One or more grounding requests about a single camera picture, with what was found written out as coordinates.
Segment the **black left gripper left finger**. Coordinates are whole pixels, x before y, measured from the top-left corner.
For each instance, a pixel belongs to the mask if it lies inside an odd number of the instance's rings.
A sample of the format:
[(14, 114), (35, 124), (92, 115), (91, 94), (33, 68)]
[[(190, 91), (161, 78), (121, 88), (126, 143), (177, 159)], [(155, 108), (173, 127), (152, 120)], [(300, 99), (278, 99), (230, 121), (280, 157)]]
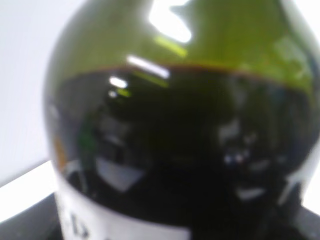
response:
[(54, 194), (0, 223), (2, 240), (61, 240)]

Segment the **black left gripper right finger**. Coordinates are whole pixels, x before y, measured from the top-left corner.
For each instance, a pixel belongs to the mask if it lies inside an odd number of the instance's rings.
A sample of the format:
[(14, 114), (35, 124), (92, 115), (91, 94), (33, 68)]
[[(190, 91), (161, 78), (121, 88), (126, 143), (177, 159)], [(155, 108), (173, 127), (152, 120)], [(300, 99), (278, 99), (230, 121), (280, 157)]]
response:
[(301, 204), (293, 208), (293, 225), (305, 240), (320, 240), (320, 216)]

